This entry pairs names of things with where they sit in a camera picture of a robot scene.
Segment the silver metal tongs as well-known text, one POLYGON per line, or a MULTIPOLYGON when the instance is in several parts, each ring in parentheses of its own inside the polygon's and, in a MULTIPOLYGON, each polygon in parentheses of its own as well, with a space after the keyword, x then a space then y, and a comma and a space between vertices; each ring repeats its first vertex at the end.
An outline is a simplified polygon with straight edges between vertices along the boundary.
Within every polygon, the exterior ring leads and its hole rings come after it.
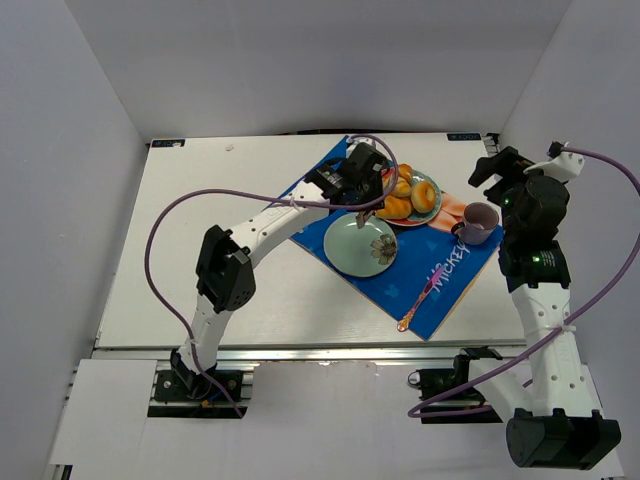
POLYGON ((356 215, 356 225, 358 229, 362 229, 369 218, 374 214, 373 210, 361 210, 356 215))

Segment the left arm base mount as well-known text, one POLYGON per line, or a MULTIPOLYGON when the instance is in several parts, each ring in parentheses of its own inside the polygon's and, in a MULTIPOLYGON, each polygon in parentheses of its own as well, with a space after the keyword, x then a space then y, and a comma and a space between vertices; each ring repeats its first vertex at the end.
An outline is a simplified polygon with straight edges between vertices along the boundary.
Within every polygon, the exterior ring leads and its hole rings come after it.
MULTIPOLYGON (((212 376, 224 387, 240 412, 245 414, 252 394, 253 374, 242 370, 217 369, 212 376)), ((167 366, 156 371, 147 417, 240 419, 220 388, 204 380, 204 384, 191 393, 167 366)))

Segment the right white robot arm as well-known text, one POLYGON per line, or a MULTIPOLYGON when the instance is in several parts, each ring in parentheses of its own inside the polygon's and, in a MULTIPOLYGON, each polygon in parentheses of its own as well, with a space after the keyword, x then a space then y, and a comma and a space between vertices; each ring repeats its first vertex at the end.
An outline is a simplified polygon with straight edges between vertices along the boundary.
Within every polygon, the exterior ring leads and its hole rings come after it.
POLYGON ((583 375, 570 316, 570 275, 556 240, 570 195, 566 183, 577 177, 582 158, 561 153, 540 166, 513 147, 481 158, 469 178, 501 209, 503 240, 499 266, 516 306, 532 384, 523 387, 510 372, 487 373, 495 358, 473 360, 469 376, 506 425, 512 461, 521 468, 591 470, 620 442, 617 421, 603 417, 583 375))

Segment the croissant bread front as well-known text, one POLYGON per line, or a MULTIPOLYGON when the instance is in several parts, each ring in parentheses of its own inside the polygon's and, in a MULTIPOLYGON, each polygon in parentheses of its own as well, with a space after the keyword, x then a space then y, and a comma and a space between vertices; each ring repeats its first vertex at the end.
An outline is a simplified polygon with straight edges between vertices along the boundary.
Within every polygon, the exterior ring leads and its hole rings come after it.
POLYGON ((409 197, 389 195, 384 199, 383 207, 375 211, 375 215, 381 219, 402 220, 408 218, 412 211, 413 205, 409 197))

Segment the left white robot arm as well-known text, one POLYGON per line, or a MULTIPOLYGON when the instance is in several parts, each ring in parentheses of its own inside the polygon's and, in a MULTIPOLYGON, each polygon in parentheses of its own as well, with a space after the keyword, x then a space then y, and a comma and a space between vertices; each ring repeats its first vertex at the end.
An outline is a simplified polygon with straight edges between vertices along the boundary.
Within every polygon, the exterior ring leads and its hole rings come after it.
POLYGON ((344 158, 317 165, 272 205, 247 221, 224 230, 215 225, 204 236, 196 263, 196 309, 193 336, 171 354, 171 370, 187 395, 208 395, 206 379, 217 366, 217 352, 234 311, 256 291, 254 269, 277 246, 306 226, 343 206, 358 208, 383 195, 382 172, 389 160, 360 142, 344 158))

